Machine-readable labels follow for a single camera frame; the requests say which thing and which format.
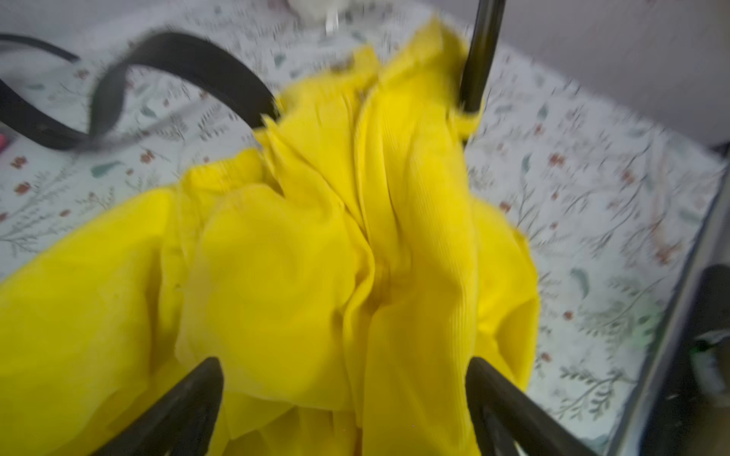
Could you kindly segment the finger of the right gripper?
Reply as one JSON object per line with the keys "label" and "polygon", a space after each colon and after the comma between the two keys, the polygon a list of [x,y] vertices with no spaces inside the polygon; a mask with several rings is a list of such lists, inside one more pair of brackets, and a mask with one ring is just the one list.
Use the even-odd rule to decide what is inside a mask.
{"label": "finger of the right gripper", "polygon": [[506,3],[506,0],[479,1],[459,91],[460,108],[466,113],[475,114],[482,106]]}

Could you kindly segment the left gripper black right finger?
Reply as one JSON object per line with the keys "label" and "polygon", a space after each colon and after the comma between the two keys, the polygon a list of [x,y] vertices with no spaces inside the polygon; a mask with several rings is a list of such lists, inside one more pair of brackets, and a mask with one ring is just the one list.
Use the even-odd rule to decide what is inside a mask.
{"label": "left gripper black right finger", "polygon": [[473,357],[466,374],[467,403],[483,455],[592,455],[496,368]]}

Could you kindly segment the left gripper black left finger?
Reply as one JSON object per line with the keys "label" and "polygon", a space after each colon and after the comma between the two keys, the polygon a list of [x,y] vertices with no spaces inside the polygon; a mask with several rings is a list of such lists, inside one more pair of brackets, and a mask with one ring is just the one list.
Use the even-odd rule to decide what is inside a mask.
{"label": "left gripper black left finger", "polygon": [[221,363],[216,357],[208,357],[94,454],[205,455],[223,390]]}

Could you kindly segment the yellow garment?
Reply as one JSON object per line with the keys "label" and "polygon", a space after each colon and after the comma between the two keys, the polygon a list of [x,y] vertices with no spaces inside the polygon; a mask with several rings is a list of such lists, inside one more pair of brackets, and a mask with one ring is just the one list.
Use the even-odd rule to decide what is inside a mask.
{"label": "yellow garment", "polygon": [[475,455],[479,356],[525,389],[528,243],[469,190],[467,51],[433,20],[285,89],[259,146],[68,234],[1,286],[1,451],[86,455],[208,357],[214,455]]}

